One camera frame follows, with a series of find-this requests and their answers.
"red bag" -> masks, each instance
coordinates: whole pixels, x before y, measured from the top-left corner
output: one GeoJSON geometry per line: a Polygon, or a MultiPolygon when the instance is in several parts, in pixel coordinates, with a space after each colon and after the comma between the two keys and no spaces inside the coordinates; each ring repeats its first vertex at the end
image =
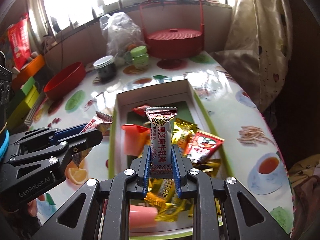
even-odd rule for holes
{"type": "Polygon", "coordinates": [[[28,14],[23,15],[23,20],[8,28],[8,38],[13,52],[13,60],[18,70],[30,57],[30,44],[28,37],[28,14]]]}

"white lid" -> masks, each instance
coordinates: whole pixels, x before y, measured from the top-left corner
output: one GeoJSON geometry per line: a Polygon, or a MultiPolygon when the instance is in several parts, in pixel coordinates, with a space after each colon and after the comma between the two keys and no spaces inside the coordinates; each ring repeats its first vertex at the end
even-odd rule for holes
{"type": "Polygon", "coordinates": [[[93,63],[94,68],[101,68],[113,62],[113,56],[105,56],[93,63]]]}

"green jar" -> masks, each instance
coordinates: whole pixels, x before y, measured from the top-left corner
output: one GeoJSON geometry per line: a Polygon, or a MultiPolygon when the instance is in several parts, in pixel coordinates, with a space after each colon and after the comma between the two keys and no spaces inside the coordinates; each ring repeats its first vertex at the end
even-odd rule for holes
{"type": "Polygon", "coordinates": [[[130,51],[132,62],[136,69],[143,69],[149,66],[149,54],[146,46],[140,46],[130,51]]]}

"basket handle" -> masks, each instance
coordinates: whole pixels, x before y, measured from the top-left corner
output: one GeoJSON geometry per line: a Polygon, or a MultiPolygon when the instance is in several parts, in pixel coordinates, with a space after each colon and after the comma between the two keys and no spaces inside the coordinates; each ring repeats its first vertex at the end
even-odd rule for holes
{"type": "MultiPolygon", "coordinates": [[[[142,3],[140,3],[139,9],[140,9],[140,18],[141,18],[141,23],[142,23],[142,33],[143,33],[143,37],[145,39],[145,41],[147,40],[147,31],[144,25],[144,21],[143,21],[143,14],[142,14],[142,9],[144,7],[147,7],[148,5],[151,4],[164,4],[164,2],[166,1],[179,1],[179,0],[148,0],[148,1],[144,1],[142,3]]],[[[203,20],[203,8],[202,8],[202,0],[188,0],[188,1],[199,1],[200,3],[200,32],[202,34],[202,36],[204,36],[204,20],[203,20]]]]}

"table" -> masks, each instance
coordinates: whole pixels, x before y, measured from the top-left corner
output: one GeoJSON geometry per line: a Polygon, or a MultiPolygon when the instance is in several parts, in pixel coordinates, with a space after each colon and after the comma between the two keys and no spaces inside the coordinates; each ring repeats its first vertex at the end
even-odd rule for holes
{"type": "MultiPolygon", "coordinates": [[[[58,102],[46,100],[40,106],[30,129],[44,126],[64,129],[88,122],[95,111],[112,114],[117,93],[188,79],[207,110],[217,135],[225,139],[224,165],[229,175],[249,189],[265,209],[282,221],[280,224],[289,233],[293,224],[292,191],[284,162],[272,133],[247,94],[206,52],[181,60],[151,57],[150,65],[143,71],[137,71],[133,66],[119,68],[116,78],[107,84],[96,83],[97,73],[92,65],[88,65],[87,75],[77,88],[58,102]],[[241,139],[248,129],[262,134],[262,139],[241,139]]],[[[82,165],[88,172],[86,178],[108,179],[108,149],[108,137],[92,149],[82,165]]],[[[46,194],[45,202],[37,201],[40,221],[44,223],[79,187],[67,179],[46,194]]],[[[191,234],[190,228],[171,228],[166,232],[132,233],[130,238],[163,239],[165,236],[191,234]]]]}

